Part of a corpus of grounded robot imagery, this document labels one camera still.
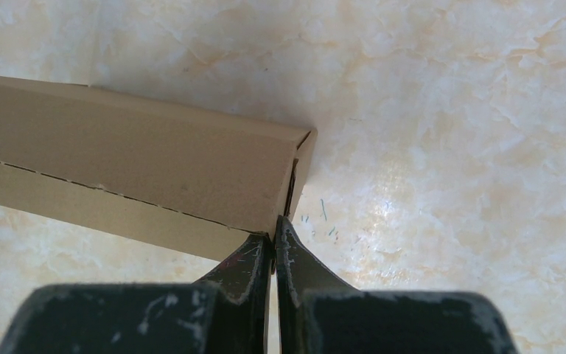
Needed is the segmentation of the brown cardboard box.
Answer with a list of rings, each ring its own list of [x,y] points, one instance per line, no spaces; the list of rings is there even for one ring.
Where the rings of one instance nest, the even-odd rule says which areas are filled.
[[[317,132],[0,77],[0,206],[223,260],[294,214]]]

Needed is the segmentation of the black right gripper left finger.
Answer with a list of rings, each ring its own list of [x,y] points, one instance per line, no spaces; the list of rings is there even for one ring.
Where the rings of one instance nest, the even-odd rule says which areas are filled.
[[[0,353],[265,353],[272,260],[269,238],[250,235],[191,283],[44,286]]]

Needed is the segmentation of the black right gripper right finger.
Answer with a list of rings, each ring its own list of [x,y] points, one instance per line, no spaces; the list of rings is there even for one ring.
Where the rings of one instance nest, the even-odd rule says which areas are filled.
[[[463,291],[367,291],[337,276],[277,220],[283,353],[515,353],[500,311]]]

